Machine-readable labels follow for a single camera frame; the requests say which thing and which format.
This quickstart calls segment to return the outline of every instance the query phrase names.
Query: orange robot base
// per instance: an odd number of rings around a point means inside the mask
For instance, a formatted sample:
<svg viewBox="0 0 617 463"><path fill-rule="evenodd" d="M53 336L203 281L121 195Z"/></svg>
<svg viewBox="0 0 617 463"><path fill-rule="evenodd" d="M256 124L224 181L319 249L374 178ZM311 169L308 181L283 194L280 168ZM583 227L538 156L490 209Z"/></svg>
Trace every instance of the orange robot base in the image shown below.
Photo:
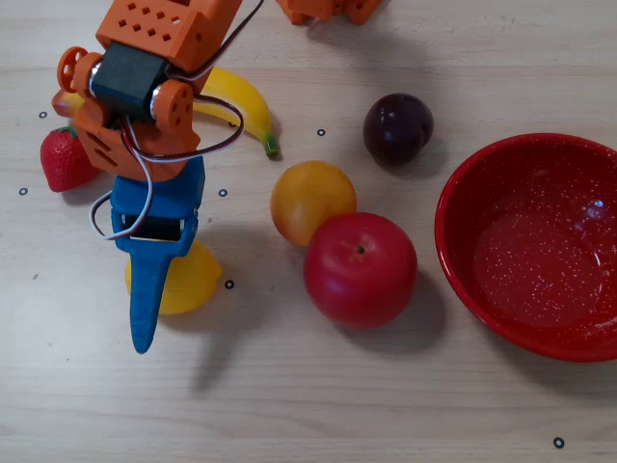
<svg viewBox="0 0 617 463"><path fill-rule="evenodd" d="M315 17L330 21L335 14L347 14L354 24L365 24L382 0L277 0L292 24L304 24Z"/></svg>

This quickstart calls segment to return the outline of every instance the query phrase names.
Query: strawberry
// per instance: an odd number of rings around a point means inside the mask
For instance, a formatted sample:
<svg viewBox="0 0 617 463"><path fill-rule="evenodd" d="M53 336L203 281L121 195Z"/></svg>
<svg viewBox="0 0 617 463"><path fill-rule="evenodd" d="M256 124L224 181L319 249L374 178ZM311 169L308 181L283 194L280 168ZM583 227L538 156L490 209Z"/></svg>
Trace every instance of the strawberry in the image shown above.
<svg viewBox="0 0 617 463"><path fill-rule="evenodd" d="M45 137L40 146L40 163L49 188L56 193L88 183L99 172L72 127L54 130Z"/></svg>

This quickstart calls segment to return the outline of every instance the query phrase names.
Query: yellow tomato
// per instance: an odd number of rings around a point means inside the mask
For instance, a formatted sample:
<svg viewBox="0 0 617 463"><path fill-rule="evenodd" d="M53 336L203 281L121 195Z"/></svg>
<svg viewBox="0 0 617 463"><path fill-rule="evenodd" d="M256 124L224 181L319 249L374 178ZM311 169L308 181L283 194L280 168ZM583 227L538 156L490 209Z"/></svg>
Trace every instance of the yellow tomato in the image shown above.
<svg viewBox="0 0 617 463"><path fill-rule="evenodd" d="M327 221L356 212L356 191L338 167L324 161L302 162L288 169L275 185L270 212L287 241L308 246Z"/></svg>

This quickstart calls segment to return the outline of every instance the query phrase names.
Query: wire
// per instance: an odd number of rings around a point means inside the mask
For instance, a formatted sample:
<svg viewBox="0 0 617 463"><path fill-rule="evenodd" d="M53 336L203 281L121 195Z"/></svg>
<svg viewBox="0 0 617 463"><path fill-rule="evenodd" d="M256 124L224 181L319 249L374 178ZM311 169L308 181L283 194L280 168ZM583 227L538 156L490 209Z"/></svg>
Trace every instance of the wire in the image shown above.
<svg viewBox="0 0 617 463"><path fill-rule="evenodd" d="M130 120L128 119L128 116L124 116L124 118L126 120L126 123L128 123L130 126ZM142 212L139 214L139 216L137 217L137 220L130 228L123 230L123 231L118 231L116 233L107 234L107 235L103 233L100 227L96 224L96 212L102 205L104 205L111 199L113 190L110 191L109 193L104 194L98 200L94 202L93 206L90 208L90 225L92 226L96 234L98 234L101 238L107 241L115 241L117 239L126 238L134 234L146 221L148 217L148 213L152 206L152 200L154 197L154 182L152 181L152 175L150 174L148 165L146 164L142 156L139 154L139 142L137 141L137 138L135 138L135 132L133 131L132 127L131 127L131 137L133 138L131 139L128 146L126 144L126 141L124 140L125 136L126 134L123 131L121 131L122 142L127 147L128 152L131 153L131 155L135 158L135 160L139 163L141 168L144 170L144 174L146 174L146 182L148 183L148 195L146 196L146 202L144 203L144 208L142 209Z"/></svg>
<svg viewBox="0 0 617 463"><path fill-rule="evenodd" d="M208 72L214 68L217 62L225 55L228 51L229 47L233 44L233 42L237 39L240 33L244 30L244 28L251 22L251 19L257 14L257 12L263 6L265 0L259 0L259 3L255 7L255 9L236 27L233 32L229 35L227 40L221 45L221 47L210 57L208 61L206 61L199 69L192 73L186 72L172 72L170 73L170 78L181 80L183 82L195 82L204 77Z"/></svg>
<svg viewBox="0 0 617 463"><path fill-rule="evenodd" d="M98 234L101 238L108 240L108 241L115 241L117 239L126 238L128 236L133 235L146 221L148 217L148 213L152 206L152 200L154 197L154 183L152 181L152 175L150 173L148 165L146 164L145 161L152 162L155 164L169 164L169 163L175 163L175 162L188 161L190 159L203 156L211 152L215 152L218 150L223 150L225 148L228 148L231 145L233 145L236 141L238 141L238 139L242 136L242 134L244 133L245 122L244 122L244 116L242 115L242 112L240 112L239 109L237 109L232 104L227 103L226 101L223 101L215 96L196 95L195 100L206 103L206 104L216 104L218 106L221 106L229 110L233 114L235 114L235 116L240 121L240 124L238 125L237 130L233 133L233 135L228 137L223 142L217 143L216 145L213 145L208 148L204 148L202 150L195 150L191 152L184 152L181 154L172 154L172 155L154 155L154 154L141 151L139 147L139 142L137 141L137 136L135 135L135 130L133 129L133 124L131 123L128 116L124 116L124 118L121 120L121 140L126 150L131 153L131 155L135 158L135 160L139 163L139 165L144 170L144 174L146 175L146 181L148 183L148 195L146 196L146 202L144 203L144 208L142 209L142 212L137 217L137 220L135 221L135 223L133 223L133 225L130 228L124 231L119 231L119 232L109 234L109 235L106 235L105 233L103 233L100 227L96 224L96 213L98 212L98 210L100 209L102 205L104 205L111 199L113 191L110 191L104 194L98 200L96 200L90 209L90 225L92 226L94 232L96 232L96 234Z"/></svg>
<svg viewBox="0 0 617 463"><path fill-rule="evenodd" d="M140 155L140 157L142 157L146 161L151 162L153 164L173 164L175 162L189 161L191 159L203 156L205 154L209 154L211 152L223 150L225 148L230 147L231 145L233 145L235 142L237 142L240 139L240 137L244 133L246 124L244 122L244 116L242 115L242 112L238 108L236 108L232 104L227 103L226 101L223 101L222 99L219 99L215 96L195 95L194 100L199 101L201 103L206 103L206 104L216 104L217 106L221 106L222 108L227 109L228 111L233 113L240 121L238 128L233 133L233 135L228 137L223 142L217 143L216 145L212 145L211 147L203 148L201 150L181 152L178 154L151 154L149 152L141 151L138 146L132 143L131 138L128 138L127 141L129 143L128 143L128 146L126 146L126 148L128 150L134 150L137 154ZM127 121L125 124L123 124L122 129L130 132L132 135L132 139L135 140L135 132L133 131L133 127L130 121Z"/></svg>

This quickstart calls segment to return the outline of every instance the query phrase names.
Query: speckled red bowl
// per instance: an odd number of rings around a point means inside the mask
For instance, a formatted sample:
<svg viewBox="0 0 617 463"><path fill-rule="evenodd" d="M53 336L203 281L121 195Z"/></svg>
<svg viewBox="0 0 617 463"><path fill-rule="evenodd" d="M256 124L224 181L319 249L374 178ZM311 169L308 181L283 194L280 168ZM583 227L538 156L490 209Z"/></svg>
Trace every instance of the speckled red bowl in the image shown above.
<svg viewBox="0 0 617 463"><path fill-rule="evenodd" d="M553 359L617 359L617 152L557 134L490 145L443 189L435 235L496 333Z"/></svg>

